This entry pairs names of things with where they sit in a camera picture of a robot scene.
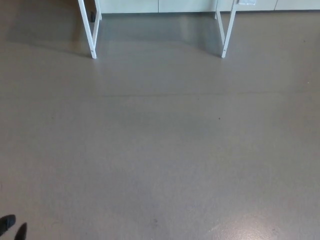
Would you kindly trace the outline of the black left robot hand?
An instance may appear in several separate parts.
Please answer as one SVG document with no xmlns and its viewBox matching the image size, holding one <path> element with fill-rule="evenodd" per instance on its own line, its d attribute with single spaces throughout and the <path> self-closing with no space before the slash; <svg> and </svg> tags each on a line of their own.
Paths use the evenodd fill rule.
<svg viewBox="0 0 320 240">
<path fill-rule="evenodd" d="M 5 215 L 0 218 L 0 236 L 3 236 L 10 228 L 16 224 L 16 216 L 14 214 Z M 14 240 L 27 239 L 28 224 L 24 222 L 17 230 Z"/>
</svg>

